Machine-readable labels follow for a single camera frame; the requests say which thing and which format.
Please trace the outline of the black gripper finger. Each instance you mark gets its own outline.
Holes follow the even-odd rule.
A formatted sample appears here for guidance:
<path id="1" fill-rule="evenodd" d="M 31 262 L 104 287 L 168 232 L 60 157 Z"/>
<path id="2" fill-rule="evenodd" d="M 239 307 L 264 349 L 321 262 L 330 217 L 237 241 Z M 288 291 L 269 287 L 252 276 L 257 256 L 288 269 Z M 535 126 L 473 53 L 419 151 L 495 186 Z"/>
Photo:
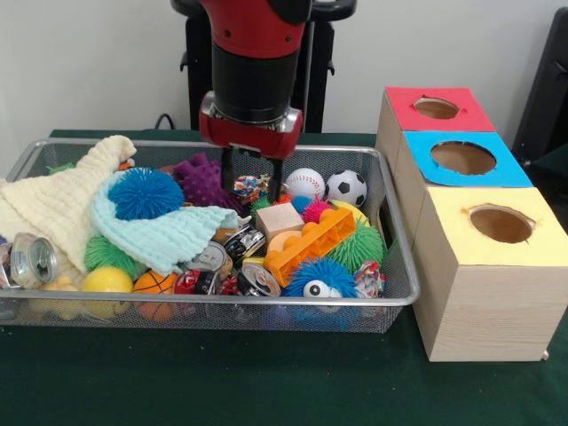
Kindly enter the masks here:
<path id="1" fill-rule="evenodd" d="M 221 177 L 222 188 L 227 192 L 232 192 L 234 188 L 233 149 L 230 146 L 223 148 L 221 157 Z"/>
<path id="2" fill-rule="evenodd" d="M 270 201 L 278 201 L 280 199 L 282 176 L 283 176 L 283 160 L 271 159 L 272 163 L 272 181 L 270 183 Z"/>

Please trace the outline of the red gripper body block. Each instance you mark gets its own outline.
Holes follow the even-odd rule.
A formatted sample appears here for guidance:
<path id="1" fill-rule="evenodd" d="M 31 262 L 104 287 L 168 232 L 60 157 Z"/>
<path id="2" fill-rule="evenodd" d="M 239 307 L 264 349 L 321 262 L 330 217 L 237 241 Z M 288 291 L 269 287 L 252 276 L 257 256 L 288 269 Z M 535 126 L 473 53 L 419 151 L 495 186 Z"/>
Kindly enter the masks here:
<path id="1" fill-rule="evenodd" d="M 199 124 L 205 140 L 223 148 L 238 147 L 281 161 L 292 154 L 303 128 L 300 110 L 290 107 L 276 122 L 256 125 L 221 115 L 215 100 L 214 93 L 207 93 L 201 102 Z"/>

